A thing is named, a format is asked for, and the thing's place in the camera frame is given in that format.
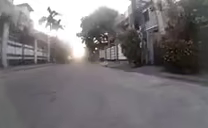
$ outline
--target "sidewalk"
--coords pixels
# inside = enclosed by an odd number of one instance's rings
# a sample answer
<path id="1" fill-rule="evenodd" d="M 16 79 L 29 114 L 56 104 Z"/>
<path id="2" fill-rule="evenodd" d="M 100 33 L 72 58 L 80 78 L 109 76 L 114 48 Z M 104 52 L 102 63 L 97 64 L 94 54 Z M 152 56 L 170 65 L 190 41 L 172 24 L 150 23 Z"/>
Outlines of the sidewalk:
<path id="1" fill-rule="evenodd" d="M 37 64 L 37 65 L 21 65 L 21 66 L 15 66 L 15 67 L 8 67 L 7 69 L 0 68 L 0 74 L 7 73 L 11 71 L 21 71 L 21 70 L 29 70 L 29 69 L 36 69 L 46 66 L 51 66 L 52 63 L 48 64 Z"/>
<path id="2" fill-rule="evenodd" d="M 183 80 L 188 82 L 195 82 L 202 84 L 204 86 L 208 85 L 208 74 L 199 74 L 199 75 L 180 75 L 180 74 L 173 74 L 164 71 L 163 67 L 157 66 L 143 66 L 140 68 L 131 68 L 129 64 L 126 63 L 109 63 L 108 67 L 114 69 L 124 70 L 126 72 L 137 72 L 146 75 L 153 75 L 163 78 L 170 78 L 176 80 Z"/>

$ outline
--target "roof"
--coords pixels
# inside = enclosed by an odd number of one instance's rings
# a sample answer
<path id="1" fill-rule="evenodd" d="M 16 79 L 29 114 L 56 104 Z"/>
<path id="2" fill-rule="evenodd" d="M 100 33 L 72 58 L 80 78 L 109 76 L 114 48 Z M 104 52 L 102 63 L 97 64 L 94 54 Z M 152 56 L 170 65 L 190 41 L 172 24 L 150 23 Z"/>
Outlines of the roof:
<path id="1" fill-rule="evenodd" d="M 18 6 L 18 7 L 27 7 L 30 12 L 34 11 L 28 3 L 18 4 L 16 6 Z"/>

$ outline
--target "white building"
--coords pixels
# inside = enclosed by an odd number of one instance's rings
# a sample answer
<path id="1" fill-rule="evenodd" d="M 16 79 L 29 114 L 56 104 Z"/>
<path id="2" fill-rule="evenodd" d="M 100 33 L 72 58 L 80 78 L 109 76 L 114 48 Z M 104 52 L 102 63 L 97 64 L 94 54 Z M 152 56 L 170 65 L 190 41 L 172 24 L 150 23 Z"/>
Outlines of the white building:
<path id="1" fill-rule="evenodd" d="M 31 28 L 32 20 L 30 19 L 30 13 L 33 11 L 32 7 L 27 4 L 19 4 L 16 5 L 17 10 L 19 11 L 18 15 L 18 26 L 21 30 L 24 29 L 24 27 Z"/>

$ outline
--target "road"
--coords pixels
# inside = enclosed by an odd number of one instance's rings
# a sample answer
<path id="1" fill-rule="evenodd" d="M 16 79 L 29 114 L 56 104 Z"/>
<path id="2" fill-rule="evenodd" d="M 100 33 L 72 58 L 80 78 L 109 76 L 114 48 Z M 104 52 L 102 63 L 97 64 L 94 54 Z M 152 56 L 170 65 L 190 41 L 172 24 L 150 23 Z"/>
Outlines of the road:
<path id="1" fill-rule="evenodd" d="M 96 64 L 9 72 L 0 128 L 208 128 L 208 87 Z"/>

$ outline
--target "white wall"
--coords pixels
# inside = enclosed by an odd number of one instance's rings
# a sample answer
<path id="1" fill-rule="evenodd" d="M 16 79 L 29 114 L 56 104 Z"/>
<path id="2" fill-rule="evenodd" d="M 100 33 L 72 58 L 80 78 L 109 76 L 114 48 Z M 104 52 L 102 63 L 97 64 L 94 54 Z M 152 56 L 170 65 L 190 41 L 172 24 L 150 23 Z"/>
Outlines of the white wall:
<path id="1" fill-rule="evenodd" d="M 34 60 L 34 47 L 30 45 L 24 45 L 24 59 L 30 59 Z M 8 46 L 7 46 L 7 59 L 8 60 L 20 60 L 22 59 L 22 50 L 23 50 L 23 45 L 18 42 L 14 41 L 8 41 Z M 47 59 L 47 53 L 43 49 L 39 49 L 37 51 L 38 55 L 38 60 L 46 60 Z"/>
<path id="2" fill-rule="evenodd" d="M 118 44 L 117 46 L 112 46 L 111 48 L 107 48 L 106 50 L 99 51 L 99 58 L 105 58 L 107 60 L 116 60 L 117 55 L 119 60 L 127 60 L 127 58 L 122 53 L 120 44 Z"/>

